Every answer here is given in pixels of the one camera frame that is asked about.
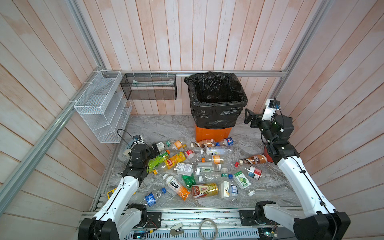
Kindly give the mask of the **red label clear bottle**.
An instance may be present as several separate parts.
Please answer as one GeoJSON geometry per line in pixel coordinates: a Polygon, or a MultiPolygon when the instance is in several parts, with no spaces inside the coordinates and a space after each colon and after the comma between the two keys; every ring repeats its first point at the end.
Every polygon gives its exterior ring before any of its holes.
{"type": "Polygon", "coordinates": [[[235,163],[235,168],[241,170],[246,176],[249,178],[259,180],[262,176],[262,170],[257,169],[253,165],[243,164],[241,165],[239,162],[235,163]]]}

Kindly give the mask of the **red label yellow tea bottle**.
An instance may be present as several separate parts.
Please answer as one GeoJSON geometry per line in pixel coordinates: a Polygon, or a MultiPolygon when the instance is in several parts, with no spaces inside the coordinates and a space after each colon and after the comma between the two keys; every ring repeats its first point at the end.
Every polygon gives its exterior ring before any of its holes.
{"type": "Polygon", "coordinates": [[[194,199],[200,199],[218,195],[219,187],[216,183],[194,185],[191,192],[194,199]]]}

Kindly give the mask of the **blue cap water bottle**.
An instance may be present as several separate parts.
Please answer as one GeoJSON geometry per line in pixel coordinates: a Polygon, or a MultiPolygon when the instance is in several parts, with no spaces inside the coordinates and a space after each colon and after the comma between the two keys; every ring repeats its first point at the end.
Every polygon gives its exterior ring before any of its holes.
{"type": "Polygon", "coordinates": [[[229,174],[229,181],[230,181],[230,196],[232,202],[236,202],[238,200],[238,187],[235,185],[234,176],[232,174],[229,174]]]}

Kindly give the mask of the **brown nescafe bottle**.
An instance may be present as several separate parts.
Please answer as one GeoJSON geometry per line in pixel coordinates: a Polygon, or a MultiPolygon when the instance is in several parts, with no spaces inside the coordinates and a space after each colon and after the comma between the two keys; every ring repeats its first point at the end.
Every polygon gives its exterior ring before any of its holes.
{"type": "Polygon", "coordinates": [[[267,161],[268,160],[267,160],[266,156],[264,156],[264,155],[255,155],[255,156],[252,156],[252,157],[241,159],[241,160],[238,161],[238,163],[240,165],[244,165],[244,164],[257,165],[257,164],[264,164],[267,161]]]}

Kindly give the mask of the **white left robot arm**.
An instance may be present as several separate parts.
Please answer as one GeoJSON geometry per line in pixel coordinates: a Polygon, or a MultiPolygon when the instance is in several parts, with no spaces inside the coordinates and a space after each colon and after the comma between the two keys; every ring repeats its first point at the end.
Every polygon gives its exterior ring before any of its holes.
{"type": "Polygon", "coordinates": [[[147,224],[147,207],[128,205],[149,174],[149,160],[153,149],[143,142],[131,147],[131,157],[111,198],[91,218],[82,220],[79,240],[123,240],[135,227],[147,224]]]}

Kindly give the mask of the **green lime label bottle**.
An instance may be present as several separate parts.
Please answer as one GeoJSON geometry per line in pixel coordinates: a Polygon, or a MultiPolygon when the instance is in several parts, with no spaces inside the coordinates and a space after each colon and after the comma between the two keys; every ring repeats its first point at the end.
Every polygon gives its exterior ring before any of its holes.
{"type": "Polygon", "coordinates": [[[239,187],[243,190],[252,185],[251,182],[247,179],[247,177],[243,174],[242,171],[236,172],[234,174],[234,179],[237,182],[237,184],[239,185],[239,187]]]}

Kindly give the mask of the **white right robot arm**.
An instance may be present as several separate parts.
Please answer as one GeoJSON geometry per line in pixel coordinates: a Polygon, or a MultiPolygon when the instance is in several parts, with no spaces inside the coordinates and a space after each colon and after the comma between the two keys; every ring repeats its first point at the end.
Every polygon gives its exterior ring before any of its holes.
{"type": "Polygon", "coordinates": [[[327,200],[289,142],[294,130],[292,118],[277,115],[277,108],[272,108],[271,114],[269,110],[255,114],[245,109],[245,124],[261,131],[268,155],[288,179],[302,210],[292,211],[273,201],[262,201],[255,206],[255,221],[260,225],[275,222],[293,232],[298,240],[341,240],[351,224],[349,216],[327,200]]]}

